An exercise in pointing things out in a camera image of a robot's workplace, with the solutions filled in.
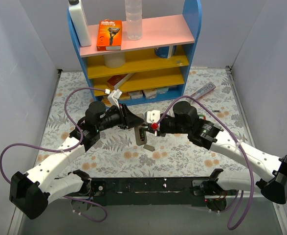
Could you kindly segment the grey remote battery cover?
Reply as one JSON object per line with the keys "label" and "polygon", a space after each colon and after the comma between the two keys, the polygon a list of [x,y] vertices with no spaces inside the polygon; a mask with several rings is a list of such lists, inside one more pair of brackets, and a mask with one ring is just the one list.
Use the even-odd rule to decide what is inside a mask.
{"label": "grey remote battery cover", "polygon": [[154,150],[155,150],[155,148],[154,148],[153,146],[148,145],[148,144],[145,144],[145,145],[143,146],[143,148],[146,149],[146,150],[149,150],[149,151],[154,151]]}

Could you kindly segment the white air conditioner remote control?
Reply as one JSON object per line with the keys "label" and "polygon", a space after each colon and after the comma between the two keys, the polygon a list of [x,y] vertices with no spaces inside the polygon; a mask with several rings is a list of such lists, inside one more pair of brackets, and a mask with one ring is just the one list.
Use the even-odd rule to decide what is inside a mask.
{"label": "white air conditioner remote control", "polygon": [[136,145],[142,146],[147,144],[147,136],[145,133],[145,122],[142,125],[134,128]]}

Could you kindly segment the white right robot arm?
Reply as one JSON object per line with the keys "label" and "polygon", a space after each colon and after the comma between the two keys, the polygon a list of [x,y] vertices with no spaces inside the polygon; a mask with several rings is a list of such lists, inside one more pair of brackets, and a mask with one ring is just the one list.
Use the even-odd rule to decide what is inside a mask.
{"label": "white right robot arm", "polygon": [[187,101],[173,105],[174,116],[161,116],[159,110],[147,111],[144,120],[148,131],[156,136],[186,134],[190,142],[215,153],[222,154],[247,167],[247,173],[219,174],[206,181],[204,188],[212,194],[226,190],[256,191],[277,203],[287,202],[287,155],[267,154],[236,140],[229,130],[199,117],[194,106]]}

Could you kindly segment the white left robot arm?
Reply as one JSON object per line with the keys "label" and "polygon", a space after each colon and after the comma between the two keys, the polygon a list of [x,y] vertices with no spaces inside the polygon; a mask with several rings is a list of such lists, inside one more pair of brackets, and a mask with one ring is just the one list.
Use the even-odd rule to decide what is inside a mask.
{"label": "white left robot arm", "polygon": [[130,129],[143,124],[143,118],[133,114],[126,104],[106,109],[100,101],[92,102],[77,127],[51,155],[26,173],[16,172],[10,183],[9,200],[29,219],[39,217],[48,204],[68,194],[79,196],[91,192],[91,178],[76,170],[57,178],[69,164],[84,155],[99,139],[100,132],[115,126]]}

